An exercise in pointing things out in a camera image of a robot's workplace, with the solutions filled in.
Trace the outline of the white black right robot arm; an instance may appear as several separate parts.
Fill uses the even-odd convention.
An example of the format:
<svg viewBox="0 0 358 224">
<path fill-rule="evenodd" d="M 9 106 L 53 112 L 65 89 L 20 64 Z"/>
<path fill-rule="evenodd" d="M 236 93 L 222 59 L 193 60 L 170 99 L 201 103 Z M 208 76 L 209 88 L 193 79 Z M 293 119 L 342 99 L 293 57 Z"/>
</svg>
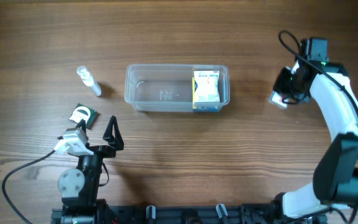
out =
<svg viewBox="0 0 358 224">
<path fill-rule="evenodd" d="M 282 108 L 317 102 L 331 137 L 331 145 L 314 170 L 311 183 L 275 199 L 276 219 L 297 221 L 327 212 L 358 211 L 358 102 L 344 67 L 313 62 L 283 68 L 270 97 Z"/>
</svg>

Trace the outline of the white Hansaplast plaster box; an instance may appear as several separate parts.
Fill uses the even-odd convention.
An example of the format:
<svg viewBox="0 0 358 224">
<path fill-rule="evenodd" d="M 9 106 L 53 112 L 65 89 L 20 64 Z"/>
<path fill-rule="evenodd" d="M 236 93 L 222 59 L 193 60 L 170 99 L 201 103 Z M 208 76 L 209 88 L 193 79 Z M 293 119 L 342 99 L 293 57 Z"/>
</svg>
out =
<svg viewBox="0 0 358 224">
<path fill-rule="evenodd" d="M 194 71 L 192 78 L 193 103 L 220 102 L 219 71 Z"/>
</svg>

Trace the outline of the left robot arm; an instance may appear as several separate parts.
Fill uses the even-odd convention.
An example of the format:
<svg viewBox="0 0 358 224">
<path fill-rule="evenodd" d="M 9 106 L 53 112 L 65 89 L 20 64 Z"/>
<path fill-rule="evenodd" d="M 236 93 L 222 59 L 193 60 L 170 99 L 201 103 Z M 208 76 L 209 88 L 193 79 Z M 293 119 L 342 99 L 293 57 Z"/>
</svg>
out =
<svg viewBox="0 0 358 224">
<path fill-rule="evenodd" d="M 117 118 L 110 118 L 103 134 L 107 144 L 90 146 L 88 140 L 83 119 L 58 138 L 55 152 L 75 156 L 78 163 L 58 178 L 63 207 L 52 212 L 52 223 L 119 223 L 118 216 L 109 208 L 106 200 L 98 198 L 98 189 L 103 186 L 100 177 L 102 171 L 107 170 L 103 159 L 114 158 L 118 151 L 124 149 Z"/>
</svg>

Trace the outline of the white caplet medicine box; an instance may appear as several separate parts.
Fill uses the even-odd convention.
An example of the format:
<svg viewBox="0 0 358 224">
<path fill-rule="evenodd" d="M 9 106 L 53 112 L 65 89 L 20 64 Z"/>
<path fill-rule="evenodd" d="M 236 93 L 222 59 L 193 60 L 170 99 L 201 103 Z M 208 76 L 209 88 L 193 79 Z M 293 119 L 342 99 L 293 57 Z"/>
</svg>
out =
<svg viewBox="0 0 358 224">
<path fill-rule="evenodd" d="M 273 91 L 270 95 L 269 103 L 281 109 L 287 109 L 287 104 L 282 101 L 282 96 L 276 91 Z"/>
</svg>

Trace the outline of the blue lozenge box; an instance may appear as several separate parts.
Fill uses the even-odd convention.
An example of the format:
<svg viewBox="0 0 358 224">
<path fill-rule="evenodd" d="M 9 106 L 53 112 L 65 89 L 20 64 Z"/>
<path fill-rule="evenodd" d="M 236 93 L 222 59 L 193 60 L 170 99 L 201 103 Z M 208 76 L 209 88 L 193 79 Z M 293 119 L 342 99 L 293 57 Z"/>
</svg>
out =
<svg viewBox="0 0 358 224">
<path fill-rule="evenodd" d="M 194 112 L 218 112 L 221 110 L 223 105 L 226 103 L 227 96 L 225 89 L 221 85 L 221 81 L 219 79 L 218 82 L 218 90 L 220 96 L 220 102 L 214 103 L 193 103 L 193 90 L 192 90 L 192 109 Z"/>
</svg>

